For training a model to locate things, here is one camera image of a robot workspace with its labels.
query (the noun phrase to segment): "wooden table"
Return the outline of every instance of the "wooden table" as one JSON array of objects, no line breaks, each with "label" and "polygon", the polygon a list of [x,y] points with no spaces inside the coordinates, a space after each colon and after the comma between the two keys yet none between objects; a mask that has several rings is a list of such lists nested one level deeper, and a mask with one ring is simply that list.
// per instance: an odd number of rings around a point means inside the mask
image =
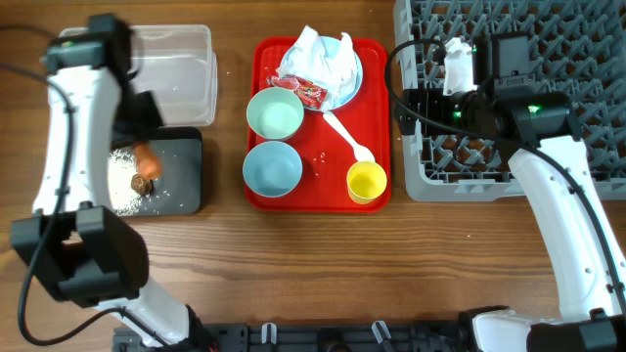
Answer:
[{"label": "wooden table", "polygon": [[[194,216],[130,221],[148,244],[152,275],[204,322],[409,322],[454,318],[460,310],[493,304],[535,315],[559,313],[550,259],[526,199],[412,201],[395,125],[393,196],[378,214],[266,214],[244,198],[254,47],[268,36],[297,35],[309,24],[323,34],[371,37],[390,51],[393,1],[128,2],[5,0],[0,24],[31,23],[58,32],[84,25],[89,15],[117,13],[134,24],[210,28],[219,99],[215,122],[202,129],[208,205]],[[44,41],[17,32],[0,33],[0,41],[2,62],[41,70]],[[9,246],[8,232],[12,220],[29,216],[39,187],[49,120],[46,89],[0,72],[0,111],[0,350],[35,350],[17,328],[24,265]],[[626,202],[605,207],[623,243]],[[40,285],[31,291],[28,322],[39,337],[66,332],[92,314],[54,302]],[[116,326],[115,319],[103,319],[48,350],[109,351]]]}]

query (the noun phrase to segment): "yellow cup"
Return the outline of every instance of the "yellow cup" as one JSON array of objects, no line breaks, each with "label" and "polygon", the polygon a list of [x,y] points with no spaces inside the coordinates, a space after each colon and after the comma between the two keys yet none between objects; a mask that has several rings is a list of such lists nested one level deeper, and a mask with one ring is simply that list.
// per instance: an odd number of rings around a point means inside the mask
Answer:
[{"label": "yellow cup", "polygon": [[387,175],[372,161],[359,161],[348,170],[348,193],[359,204],[367,204],[380,197],[387,187]]}]

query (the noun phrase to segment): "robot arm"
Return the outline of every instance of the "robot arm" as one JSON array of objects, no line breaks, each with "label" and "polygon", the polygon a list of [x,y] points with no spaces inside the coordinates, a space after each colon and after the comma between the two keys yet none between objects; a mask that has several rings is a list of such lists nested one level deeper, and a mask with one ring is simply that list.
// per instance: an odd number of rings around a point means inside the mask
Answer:
[{"label": "robot arm", "polygon": [[[55,39],[48,48],[49,79],[73,104],[74,138],[64,206],[34,276],[57,301],[101,311],[122,308],[116,317],[145,346],[161,347],[160,338],[176,350],[207,350],[208,332],[191,308],[150,278],[141,236],[111,208],[107,170],[112,144],[142,141],[162,125],[151,92],[135,94],[130,84],[130,36],[130,28],[114,16],[95,16],[85,34]],[[11,244],[25,263],[32,260],[60,196],[67,112],[52,89],[49,104],[48,152],[34,217],[15,221],[11,229]],[[73,231],[82,242],[64,244]]]},{"label": "robot arm", "polygon": [[[541,141],[539,150],[568,170],[584,188],[602,223],[619,282],[624,282],[624,255],[596,193],[584,142],[575,142],[571,136],[555,137]],[[518,315],[509,310],[483,313],[472,319],[477,347],[485,352],[586,351],[592,350],[593,343],[589,341],[594,339],[601,344],[616,344],[617,336],[611,337],[611,332],[618,331],[613,324],[618,327],[622,312],[616,295],[608,288],[612,281],[607,274],[606,258],[580,199],[562,176],[535,154],[520,150],[509,160],[509,166],[528,197],[550,255],[562,321]],[[607,336],[598,333],[598,328]],[[584,330],[588,332],[589,349],[582,349]]]}]

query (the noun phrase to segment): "white cloth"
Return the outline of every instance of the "white cloth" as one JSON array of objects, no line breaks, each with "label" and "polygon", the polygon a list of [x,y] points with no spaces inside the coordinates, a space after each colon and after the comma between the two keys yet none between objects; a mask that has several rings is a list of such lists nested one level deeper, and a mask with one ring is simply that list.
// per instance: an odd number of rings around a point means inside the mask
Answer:
[{"label": "white cloth", "polygon": [[477,87],[473,84],[471,50],[470,44],[462,42],[459,37],[446,43],[447,54],[443,60],[446,73],[443,80],[444,96],[476,90]]},{"label": "white cloth", "polygon": [[276,69],[280,77],[295,74],[328,90],[320,110],[331,110],[339,106],[342,98],[356,89],[357,66],[352,38],[341,34],[336,55],[328,55],[322,38],[308,25],[293,44],[291,54]]}]

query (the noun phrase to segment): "food wrapper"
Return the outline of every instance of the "food wrapper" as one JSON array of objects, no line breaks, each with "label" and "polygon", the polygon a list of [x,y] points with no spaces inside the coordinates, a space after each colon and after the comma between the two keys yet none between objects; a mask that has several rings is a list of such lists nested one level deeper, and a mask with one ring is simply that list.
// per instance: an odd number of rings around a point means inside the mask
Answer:
[{"label": "food wrapper", "polygon": [[270,75],[267,78],[267,83],[274,87],[281,87],[291,90],[305,107],[319,110],[326,100],[328,91],[313,82],[304,78],[298,77],[293,74],[286,74],[283,77],[277,75]]}]

